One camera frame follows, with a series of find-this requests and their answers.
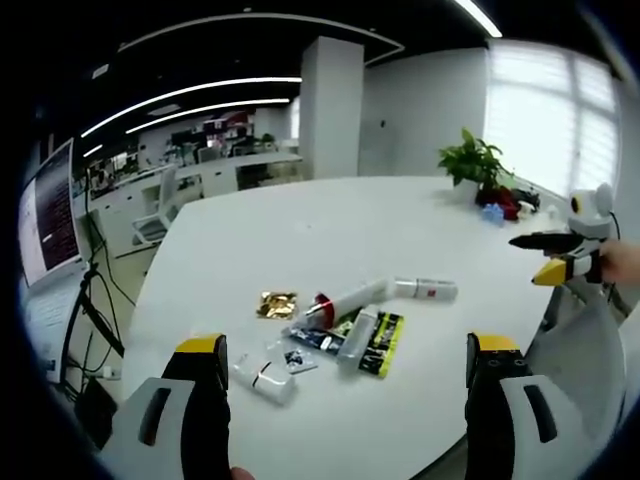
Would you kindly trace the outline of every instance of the white pillar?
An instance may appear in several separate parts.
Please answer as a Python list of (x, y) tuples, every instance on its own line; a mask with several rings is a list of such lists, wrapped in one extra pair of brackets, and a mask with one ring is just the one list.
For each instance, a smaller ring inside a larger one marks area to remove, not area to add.
[(364, 46), (319, 37), (303, 54), (300, 154), (309, 178), (358, 174)]

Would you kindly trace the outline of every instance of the green plant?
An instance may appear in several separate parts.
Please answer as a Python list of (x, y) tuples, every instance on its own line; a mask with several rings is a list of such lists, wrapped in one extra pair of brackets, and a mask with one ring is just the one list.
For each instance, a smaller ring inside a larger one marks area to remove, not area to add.
[(469, 130), (462, 129), (462, 145), (441, 149), (439, 167), (447, 170), (453, 177), (453, 184), (458, 185), (463, 179), (482, 185), (483, 189), (492, 190), (498, 187), (500, 174), (511, 175), (494, 155), (502, 154), (495, 145), (488, 145), (480, 138), (475, 138)]

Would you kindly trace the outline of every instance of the window blinds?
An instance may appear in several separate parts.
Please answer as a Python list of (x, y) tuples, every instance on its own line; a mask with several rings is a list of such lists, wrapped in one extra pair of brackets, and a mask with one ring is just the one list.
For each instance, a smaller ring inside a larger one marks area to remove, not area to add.
[(566, 197), (615, 186), (618, 121), (606, 66), (523, 42), (493, 42), (485, 139), (516, 176)]

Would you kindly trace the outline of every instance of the black cable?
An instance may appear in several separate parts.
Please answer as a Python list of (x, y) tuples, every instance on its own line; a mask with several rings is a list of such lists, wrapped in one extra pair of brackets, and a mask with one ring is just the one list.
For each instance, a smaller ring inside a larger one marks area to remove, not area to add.
[(120, 285), (118, 285), (116, 283), (116, 281), (113, 279), (113, 273), (111, 273), (111, 264), (109, 263), (109, 249), (107, 248), (107, 243), (104, 242), (104, 258), (107, 260), (107, 273), (109, 273), (109, 280), (111, 280), (111, 283), (113, 283), (113, 286), (116, 287), (116, 289), (122, 294), (122, 296), (124, 298), (126, 298), (129, 303), (131, 305), (133, 305), (134, 307), (136, 306), (136, 302), (134, 302), (133, 300), (131, 300), (131, 297), (129, 297), (129, 295), (127, 295), (124, 290), (122, 290), (120, 288)]
[(621, 235), (620, 235), (620, 224), (618, 223), (618, 217), (616, 217), (616, 214), (613, 212), (609, 212), (609, 215), (611, 215), (611, 218), (613, 218), (613, 223), (616, 224), (616, 233), (618, 235), (618, 240), (620, 240)]
[[(93, 260), (96, 256), (96, 254), (98, 253), (98, 251), (100, 250), (100, 248), (102, 246), (104, 246), (104, 257), (105, 260), (107, 262), (107, 272), (109, 273), (109, 280), (111, 280), (111, 283), (113, 283), (113, 286), (116, 287), (116, 289), (124, 296), (124, 298), (126, 298), (129, 303), (131, 303), (131, 305), (133, 305), (134, 307), (136, 306), (136, 303), (131, 300), (131, 297), (129, 295), (126, 294), (126, 292), (124, 290), (122, 290), (122, 288), (120, 288), (120, 285), (117, 284), (117, 282), (115, 281), (115, 279), (113, 278), (113, 272), (111, 271), (111, 262), (109, 261), (109, 247), (107, 246), (107, 241), (104, 239), (104, 237), (102, 236), (102, 234), (100, 233), (100, 230), (98, 229), (98, 226), (96, 225), (96, 223), (93, 220), (93, 217), (89, 214), (89, 184), (90, 184), (90, 179), (89, 179), (89, 170), (87, 169), (87, 175), (86, 175), (86, 185), (85, 185), (85, 196), (84, 196), (84, 209), (85, 209), (85, 214), (87, 216), (87, 219), (89, 221), (89, 248), (91, 249), (91, 259), (89, 260), (89, 263), (93, 263)], [(100, 242), (100, 245), (96, 248), (93, 247), (92, 245), (92, 239), (93, 239), (93, 235), (91, 233), (91, 229), (93, 228), (93, 230), (95, 231), (95, 233), (98, 235), (98, 239)]]
[(75, 388), (71, 386), (69, 382), (64, 380), (62, 383), (62, 388), (63, 388), (62, 393), (64, 394), (65, 397), (67, 397), (69, 401), (71, 401), (72, 403), (76, 403), (78, 401), (79, 393), (76, 391)]
[(84, 371), (87, 368), (87, 361), (89, 360), (89, 349), (91, 348), (92, 341), (93, 341), (93, 332), (91, 332), (91, 334), (89, 335), (89, 341), (87, 342), (87, 349), (84, 351), (84, 359), (82, 360), (82, 366), (80, 367), (80, 365), (78, 365), (82, 370), (82, 377), (80, 379), (81, 380), (80, 393), (84, 393), (84, 387), (86, 386), (84, 382), (84, 378), (86, 377), (86, 375), (84, 374)]
[[(609, 212), (609, 215), (611, 215), (611, 218), (613, 218), (613, 223), (615, 223), (616, 225), (616, 234), (618, 235), (618, 240), (620, 240), (622, 236), (620, 235), (620, 224), (618, 223), (618, 217), (616, 217), (616, 214), (613, 212)], [(611, 287), (609, 287), (609, 297), (607, 298), (607, 303), (611, 303), (611, 299), (613, 298), (613, 291), (615, 289), (616, 282), (613, 282), (611, 284)]]
[[(120, 327), (118, 326), (118, 317), (116, 316), (116, 309), (113, 306), (113, 298), (111, 297), (109, 286), (107, 285), (107, 281), (104, 279), (104, 276), (100, 272), (96, 272), (96, 276), (102, 281), (102, 285), (104, 285), (104, 289), (107, 291), (107, 298), (109, 299), (109, 306), (111, 307), (111, 315), (113, 316), (113, 325), (116, 329), (116, 336), (118, 337), (118, 341), (121, 342), (122, 339), (120, 337)], [(102, 312), (98, 311), (98, 313), (104, 318), (104, 315), (102, 315)]]
[(109, 348), (107, 349), (107, 354), (104, 356), (104, 358), (102, 359), (102, 361), (100, 362), (100, 365), (98, 365), (96, 368), (85, 368), (83, 369), (83, 373), (87, 374), (87, 373), (98, 373), (100, 370), (102, 370), (102, 367), (104, 367), (104, 364), (107, 363), (107, 358), (109, 358), (109, 354), (111, 353), (111, 345), (109, 345)]

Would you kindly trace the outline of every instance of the white chair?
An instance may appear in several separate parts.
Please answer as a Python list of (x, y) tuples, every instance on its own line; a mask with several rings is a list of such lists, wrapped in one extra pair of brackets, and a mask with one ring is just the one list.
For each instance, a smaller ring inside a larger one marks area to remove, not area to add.
[(178, 182), (176, 181), (176, 166), (162, 172), (160, 179), (160, 198), (154, 213), (132, 222), (135, 236), (134, 245), (155, 245), (162, 241), (169, 231), (171, 222), (178, 215)]

